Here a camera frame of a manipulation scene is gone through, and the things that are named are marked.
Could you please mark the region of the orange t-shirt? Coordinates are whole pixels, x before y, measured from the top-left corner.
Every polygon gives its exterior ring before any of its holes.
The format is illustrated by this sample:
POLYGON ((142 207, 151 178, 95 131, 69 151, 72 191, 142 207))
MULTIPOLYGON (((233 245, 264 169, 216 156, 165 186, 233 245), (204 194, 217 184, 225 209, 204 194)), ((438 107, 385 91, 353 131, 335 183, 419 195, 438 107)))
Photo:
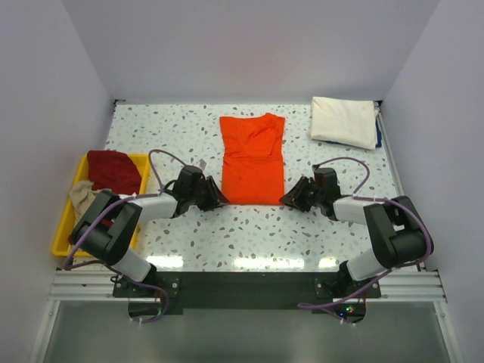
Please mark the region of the orange t-shirt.
POLYGON ((225 147, 222 193, 235 205, 279 205, 285 194, 285 118, 272 113, 219 119, 225 147))

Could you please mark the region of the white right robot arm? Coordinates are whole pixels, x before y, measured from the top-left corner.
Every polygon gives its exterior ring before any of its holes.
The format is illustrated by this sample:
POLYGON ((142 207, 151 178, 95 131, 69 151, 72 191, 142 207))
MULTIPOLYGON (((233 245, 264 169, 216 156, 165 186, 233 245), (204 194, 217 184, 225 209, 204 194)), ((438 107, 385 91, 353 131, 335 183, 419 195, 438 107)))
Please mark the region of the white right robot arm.
POLYGON ((314 166, 313 176, 300 178, 280 201, 304 213, 318 207, 329 220, 367 227, 371 247, 340 264, 329 285, 334 297, 353 297, 364 283, 394 268, 420 264, 434 251, 433 239, 409 197, 344 195, 332 168, 314 166))

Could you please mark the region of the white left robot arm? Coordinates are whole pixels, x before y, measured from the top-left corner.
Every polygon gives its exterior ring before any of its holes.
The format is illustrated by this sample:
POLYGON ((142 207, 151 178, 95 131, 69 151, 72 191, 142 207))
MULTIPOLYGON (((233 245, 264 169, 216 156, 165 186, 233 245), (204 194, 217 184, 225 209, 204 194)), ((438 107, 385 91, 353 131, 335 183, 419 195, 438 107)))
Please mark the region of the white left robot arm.
POLYGON ((77 222, 70 235, 73 251, 64 263, 71 269, 73 255, 83 250, 98 262, 130 279, 129 286, 139 296, 150 296, 157 287, 157 269, 131 247, 140 223, 174 219, 191 206, 211 211, 229 204, 213 178, 196 166, 184 166, 178 178, 154 194, 121 196, 100 192, 77 222))

